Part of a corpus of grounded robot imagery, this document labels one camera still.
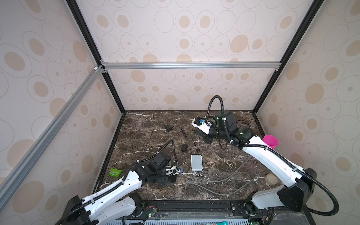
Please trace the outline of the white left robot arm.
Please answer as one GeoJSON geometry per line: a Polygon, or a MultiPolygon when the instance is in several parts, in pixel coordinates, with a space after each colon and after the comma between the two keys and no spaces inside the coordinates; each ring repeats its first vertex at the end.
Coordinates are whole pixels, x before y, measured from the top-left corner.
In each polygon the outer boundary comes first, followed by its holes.
{"type": "Polygon", "coordinates": [[[175,141],[170,139],[157,153],[147,159],[134,162],[124,176],[106,188],[82,199],[71,198],[57,225],[99,225],[105,222],[107,209],[123,210],[119,200],[158,178],[175,175],[179,161],[175,141]]]}

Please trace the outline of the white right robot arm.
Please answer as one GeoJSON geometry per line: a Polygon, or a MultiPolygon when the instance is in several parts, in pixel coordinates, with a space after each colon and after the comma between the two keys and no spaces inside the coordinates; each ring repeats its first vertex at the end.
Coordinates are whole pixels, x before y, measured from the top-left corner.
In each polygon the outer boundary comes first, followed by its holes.
{"type": "Polygon", "coordinates": [[[286,207],[294,212],[306,209],[321,216],[333,216],[339,212],[339,203],[336,197],[326,186],[316,180],[317,173],[313,169],[304,169],[289,161],[267,145],[250,128],[238,127],[234,115],[224,109],[221,96],[213,96],[210,103],[213,103],[215,99],[220,102],[220,111],[214,116],[215,122],[209,121],[211,110],[209,106],[205,118],[196,117],[192,120],[191,124],[195,127],[195,134],[203,137],[208,144],[212,143],[213,139],[226,140],[229,145],[237,147],[261,162],[283,183],[277,188],[253,192],[244,202],[244,208],[248,215],[254,216],[260,210],[275,207],[286,207]],[[306,206],[315,187],[322,189],[331,199],[333,208],[330,211],[317,211],[306,206]]]}

